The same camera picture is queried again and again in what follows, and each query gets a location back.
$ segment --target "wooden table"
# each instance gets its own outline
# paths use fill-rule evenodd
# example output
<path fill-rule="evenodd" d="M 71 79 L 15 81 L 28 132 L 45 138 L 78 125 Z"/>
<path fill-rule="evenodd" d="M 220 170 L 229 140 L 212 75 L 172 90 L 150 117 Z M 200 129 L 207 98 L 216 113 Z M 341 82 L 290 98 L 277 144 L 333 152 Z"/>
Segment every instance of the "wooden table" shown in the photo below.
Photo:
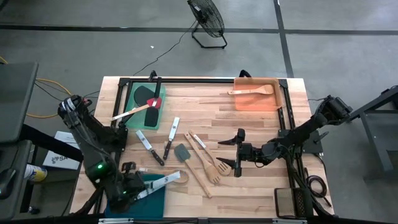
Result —
<path fill-rule="evenodd" d="M 110 125 L 118 82 L 120 77 L 104 77 L 95 117 L 104 125 Z M 296 125 L 301 125 L 311 116 L 304 81 L 301 78 L 288 78 L 290 99 Z M 277 136 L 280 129 L 276 111 L 236 111 L 233 96 L 227 95 L 232 84 L 222 83 L 164 83 L 166 99 L 159 129 L 143 130 L 146 138 L 162 157 L 168 141 L 174 117 L 180 117 L 169 158 L 165 167 L 160 167 L 151 154 L 136 138 L 135 131 L 129 131 L 126 150 L 120 164 L 134 161 L 139 167 L 157 169 L 184 169 L 190 180 L 186 184 L 171 183 L 167 186 L 164 217 L 228 217 L 228 218 L 274 218 L 274 189 L 289 188 L 286 164 L 277 159 L 261 169 L 252 162 L 242 162 L 243 174 L 240 178 L 223 177 L 220 185 L 213 185 L 203 171 L 198 156 L 185 139 L 183 133 L 193 130 L 217 157 L 234 159 L 236 146 L 222 146 L 218 141 L 228 140 L 236 135 L 238 128 L 246 130 L 246 142 L 260 147 Z M 121 100 L 123 108 L 125 93 Z M 191 161 L 206 185 L 210 187 L 212 198 L 207 198 L 192 173 L 174 155 L 173 148 L 184 143 L 192 155 Z M 310 175 L 318 175 L 326 182 L 325 170 L 313 155 L 304 154 L 303 164 Z M 81 170 L 73 197 L 71 212 L 77 211 L 93 193 L 94 187 Z M 323 200 L 319 202 L 333 213 Z"/>

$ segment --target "offset spatula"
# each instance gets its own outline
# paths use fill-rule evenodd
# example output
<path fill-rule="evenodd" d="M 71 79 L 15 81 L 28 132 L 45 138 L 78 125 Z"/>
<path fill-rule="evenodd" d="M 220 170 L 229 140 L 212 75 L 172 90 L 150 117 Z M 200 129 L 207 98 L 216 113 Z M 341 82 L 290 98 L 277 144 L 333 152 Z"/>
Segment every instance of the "offset spatula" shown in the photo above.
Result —
<path fill-rule="evenodd" d="M 166 145 L 166 148 L 164 149 L 164 155 L 163 155 L 163 159 L 164 160 L 166 160 L 167 156 L 169 155 L 169 150 L 170 150 L 170 147 L 172 145 L 172 141 L 174 139 L 175 132 L 177 131 L 178 122 L 180 122 L 180 118 L 179 117 L 175 117 L 173 125 L 172 125 L 172 129 L 170 130 L 169 141 L 168 141 L 168 143 Z"/>
<path fill-rule="evenodd" d="M 140 139 L 140 141 L 143 143 L 145 148 L 152 153 L 152 156 L 156 159 L 156 161 L 161 165 L 164 166 L 163 160 L 159 157 L 159 155 L 155 152 L 155 150 L 152 148 L 151 144 L 149 144 L 149 141 L 147 138 L 145 138 L 144 134 L 141 132 L 141 130 L 136 131 L 137 137 Z"/>
<path fill-rule="evenodd" d="M 274 88 L 272 85 L 263 85 L 259 88 L 253 90 L 231 90 L 228 91 L 229 95 L 238 95 L 238 94 L 248 94 L 248 93 L 260 93 L 265 95 L 271 95 L 274 93 Z"/>
<path fill-rule="evenodd" d="M 211 152 L 210 149 L 208 149 L 205 145 L 205 143 L 203 143 L 200 138 L 192 131 L 189 130 L 188 131 L 189 134 L 196 140 L 198 141 L 199 145 L 202 146 L 202 148 L 209 154 L 209 156 L 211 157 L 211 159 L 213 160 L 214 166 L 216 166 L 217 171 L 221 174 L 221 175 L 229 175 L 231 173 L 231 167 L 228 166 L 227 164 L 225 164 L 224 162 L 219 161 Z"/>
<path fill-rule="evenodd" d="M 138 168 L 138 170 L 141 172 L 147 172 L 150 174 L 163 174 L 163 175 L 170 175 L 177 171 L 180 171 L 180 178 L 174 180 L 173 182 L 179 183 L 179 184 L 184 184 L 184 183 L 188 182 L 188 180 L 189 180 L 189 175 L 184 170 L 159 170 L 159 169 L 150 169 L 150 168 L 143 168 L 143 167 Z"/>
<path fill-rule="evenodd" d="M 204 181 L 200 178 L 200 176 L 199 176 L 198 172 L 195 170 L 194 166 L 191 164 L 191 161 L 190 161 L 191 154 L 189 154 L 187 148 L 183 144 L 179 144 L 178 146 L 176 146 L 174 148 L 174 154 L 175 154 L 175 157 L 177 157 L 177 159 L 180 162 L 185 162 L 187 164 L 188 168 L 191 170 L 192 174 L 195 176 L 195 178 L 199 182 L 200 186 L 205 191 L 207 197 L 211 198 L 211 193 L 210 193 L 208 187 L 206 186 Z"/>

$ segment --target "wooden spatula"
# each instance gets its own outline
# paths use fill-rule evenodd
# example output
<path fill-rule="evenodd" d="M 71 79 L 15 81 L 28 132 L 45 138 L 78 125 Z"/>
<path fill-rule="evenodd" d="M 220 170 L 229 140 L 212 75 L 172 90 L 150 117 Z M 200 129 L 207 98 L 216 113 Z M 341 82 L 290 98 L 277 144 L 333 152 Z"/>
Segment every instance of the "wooden spatula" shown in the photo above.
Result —
<path fill-rule="evenodd" d="M 201 145 L 202 148 L 204 148 L 204 150 L 209 154 L 218 172 L 221 175 L 229 175 L 231 173 L 232 168 L 229 165 L 225 164 L 224 162 L 221 162 L 218 159 L 216 159 L 216 157 L 213 155 L 210 149 L 206 147 L 206 145 L 200 140 L 200 138 L 192 130 L 189 130 L 188 132 L 194 139 L 196 139 L 199 142 L 199 145 Z"/>
<path fill-rule="evenodd" d="M 175 157 L 177 157 L 177 159 L 180 162 L 185 162 L 187 164 L 188 168 L 191 170 L 192 174 L 195 176 L 200 186 L 205 191 L 207 197 L 211 198 L 211 193 L 208 187 L 206 186 L 205 182 L 200 178 L 198 172 L 195 170 L 194 166 L 191 164 L 191 161 L 189 160 L 189 158 L 191 158 L 191 154 L 189 154 L 187 148 L 183 144 L 179 144 L 174 148 L 174 154 Z"/>
<path fill-rule="evenodd" d="M 139 168 L 138 170 L 141 172 L 148 172 L 151 174 L 163 174 L 163 175 L 170 175 L 177 171 L 180 171 L 180 178 L 173 182 L 176 182 L 179 184 L 184 184 L 184 183 L 188 182 L 188 180 L 189 180 L 189 175 L 184 170 L 158 170 L 158 169 L 148 169 L 148 168 L 143 168 L 143 167 Z"/>
<path fill-rule="evenodd" d="M 263 85 L 259 88 L 253 90 L 230 90 L 228 91 L 229 95 L 238 95 L 238 94 L 248 94 L 248 93 L 260 93 L 265 95 L 270 95 L 274 93 L 274 88 L 272 85 Z"/>
<path fill-rule="evenodd" d="M 185 135 L 186 139 L 188 140 L 188 142 L 191 144 L 193 150 L 195 150 L 195 152 L 198 154 L 198 156 L 201 160 L 201 163 L 203 164 L 203 167 L 205 168 L 205 173 L 207 175 L 207 178 L 213 184 L 218 184 L 221 180 L 221 176 L 219 175 L 217 168 L 213 164 L 209 163 L 209 161 L 206 160 L 206 158 L 203 156 L 203 154 L 198 149 L 198 146 L 196 145 L 196 143 L 191 138 L 191 135 L 189 135 L 189 133 L 185 133 L 184 135 Z"/>

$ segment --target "fan stand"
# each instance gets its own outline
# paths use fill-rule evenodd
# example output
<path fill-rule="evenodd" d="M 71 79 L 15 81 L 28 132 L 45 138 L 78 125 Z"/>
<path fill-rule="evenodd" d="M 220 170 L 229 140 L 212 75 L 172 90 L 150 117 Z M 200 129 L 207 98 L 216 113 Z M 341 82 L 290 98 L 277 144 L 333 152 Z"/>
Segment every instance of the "fan stand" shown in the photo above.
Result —
<path fill-rule="evenodd" d="M 195 33 L 195 32 L 198 30 L 198 26 L 199 26 L 199 22 L 197 22 L 197 25 L 195 26 L 195 28 L 193 28 L 193 31 L 192 31 L 191 34 L 192 34 L 192 38 L 194 38 L 195 41 L 198 42 L 198 44 L 200 45 L 201 48 L 204 48 L 204 49 L 224 49 L 224 48 L 228 45 L 228 43 L 227 43 L 226 40 L 225 40 L 224 35 L 222 34 L 221 37 L 223 38 L 223 40 L 224 40 L 224 42 L 225 42 L 225 45 L 224 45 L 224 46 L 212 46 L 212 47 L 203 46 L 203 44 L 201 44 L 201 43 L 199 42 L 199 40 L 193 35 L 193 33 Z"/>

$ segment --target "black fan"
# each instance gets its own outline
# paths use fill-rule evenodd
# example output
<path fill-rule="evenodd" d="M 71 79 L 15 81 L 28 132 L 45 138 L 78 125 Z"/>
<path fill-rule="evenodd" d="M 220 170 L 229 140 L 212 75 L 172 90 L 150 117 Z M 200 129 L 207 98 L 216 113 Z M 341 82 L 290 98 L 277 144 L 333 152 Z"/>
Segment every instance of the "black fan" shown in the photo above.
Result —
<path fill-rule="evenodd" d="M 198 21 L 192 31 L 192 38 L 194 38 L 195 41 L 198 42 L 201 48 L 224 49 L 227 46 L 227 42 L 224 38 L 224 22 L 214 3 L 211 0 L 188 0 L 188 4 L 193 12 L 193 15 Z M 193 33 L 197 31 L 199 24 L 210 36 L 214 38 L 222 37 L 225 45 L 212 47 L 203 46 L 203 44 L 201 44 L 199 40 L 193 35 Z"/>

